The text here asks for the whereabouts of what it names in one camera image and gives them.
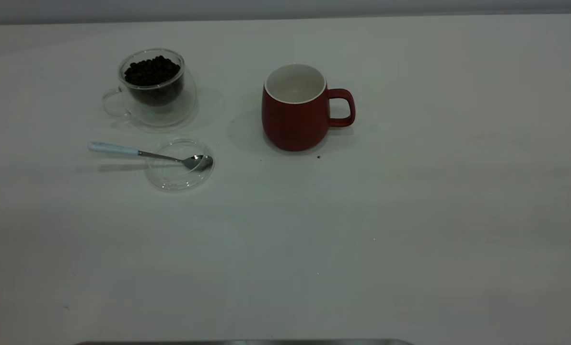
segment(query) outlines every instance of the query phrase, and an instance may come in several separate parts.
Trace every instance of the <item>mug rim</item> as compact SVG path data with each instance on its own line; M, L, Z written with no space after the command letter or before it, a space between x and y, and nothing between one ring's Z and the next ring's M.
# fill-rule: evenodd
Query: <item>mug rim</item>
M322 76L322 78L323 78L324 83L323 83L322 90L319 91L319 93L316 94L316 96L314 96L313 98L310 98L309 100L306 100L306 101L303 101L303 102L286 102L286 101L279 100L279 98L273 96L273 95L270 93L270 90L268 90L268 85L267 85L268 79L270 79L270 77L272 76L272 74L274 74L274 72L277 72L277 70L280 70L281 68L285 68L285 67L289 67L289 66L301 66L301 67L308 67L308 68L314 69L314 70L315 70L316 72L318 72L318 73L320 74L320 76ZM283 66L281 66L281 67L279 67L279 68L273 70L272 72L270 72L270 74L268 74L268 76L266 77L266 79L264 79L264 90L266 91L266 93L268 94L268 96L270 96L270 98L272 98L273 100L275 100L275 101L277 101L277 102L284 103L284 104L305 104L305 103L312 102L312 101L316 100L319 96L322 96L322 94L324 93L324 91L326 91L326 87L327 87L326 77L323 75L323 73L320 72L317 68L314 68L313 66L309 66L309 65L304 64L304 63L290 63L290 64L287 64L287 65L283 65Z
M121 71L123 69L123 66L130 61L131 59L133 59L134 57L143 54L143 53L149 53L149 52L156 52L156 51L161 51L161 52L169 52L172 53L174 55L176 55L176 57L178 57L181 60L181 68L178 70L178 72L175 74L174 77L168 79L167 81L164 81L163 83L159 83L159 84L155 84L155 85L145 85L145 86L141 86L141 85L134 85L132 83L129 83L124 77L123 77L123 72ZM161 88L161 87L165 87L167 85L170 85L171 83L173 83L176 79L179 79L183 73L185 72L185 61L183 59L183 57L177 53L174 52L173 50L170 49L166 49L166 48L150 48L150 49L145 49L145 50L141 50L140 52L136 52L132 55L130 55L129 57L126 57L123 62L121 62L119 64L119 68L117 69L117 77L119 78L119 81L121 81L121 83L123 85L126 85L126 87L129 88L134 88L136 90L153 90L156 88Z

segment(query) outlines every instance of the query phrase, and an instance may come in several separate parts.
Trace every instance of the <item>mug handle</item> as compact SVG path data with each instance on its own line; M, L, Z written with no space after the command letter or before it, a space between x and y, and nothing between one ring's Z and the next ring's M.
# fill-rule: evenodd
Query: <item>mug handle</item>
M115 96L115 94L121 93L121 88L116 87L112 90L108 90L106 93L104 93L104 95L102 96L102 105L104 107L104 111L106 111L106 113L108 115L112 115L112 116L128 116L130 113L126 110L124 113L120 113L120 112L114 112L110 109L108 109L108 106L106 105L106 101L108 100L108 98L111 98L112 96Z
M329 100L333 98L342 98L349 103L349 116L346 118L331 118L330 127L347 127L353 124L356 119L356 104L353 102L353 96L351 92L345 90L344 88L333 88L327 90L327 97Z

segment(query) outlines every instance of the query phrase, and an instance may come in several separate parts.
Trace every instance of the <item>wall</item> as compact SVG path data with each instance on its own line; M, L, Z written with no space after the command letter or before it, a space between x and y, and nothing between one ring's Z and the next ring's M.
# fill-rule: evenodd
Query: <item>wall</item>
M571 12L571 0L0 0L0 24Z

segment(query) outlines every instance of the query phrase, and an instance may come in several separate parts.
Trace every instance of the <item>red mug handle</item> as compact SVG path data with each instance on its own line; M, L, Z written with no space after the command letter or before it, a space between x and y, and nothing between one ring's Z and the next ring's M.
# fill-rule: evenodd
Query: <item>red mug handle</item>
M331 118L330 127L347 127L353 124L356 119L356 104L353 102L353 96L351 92L345 90L344 88L333 88L327 90L327 97L331 100L333 98L342 98L347 100L349 103L349 116L346 118Z

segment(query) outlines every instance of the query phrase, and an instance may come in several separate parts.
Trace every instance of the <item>glass cup handle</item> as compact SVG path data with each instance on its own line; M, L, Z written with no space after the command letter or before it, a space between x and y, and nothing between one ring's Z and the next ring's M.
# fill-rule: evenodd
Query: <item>glass cup handle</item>
M112 96L115 96L115 94L121 93L121 88L116 87L112 90L108 90L106 93L104 93L104 95L102 96L102 105L104 107L104 111L106 111L106 113L108 115L112 115L112 116L128 116L130 113L125 110L124 113L121 112L114 112L112 111L112 109L108 109L108 106L106 105L106 101L108 100L108 98L111 98Z

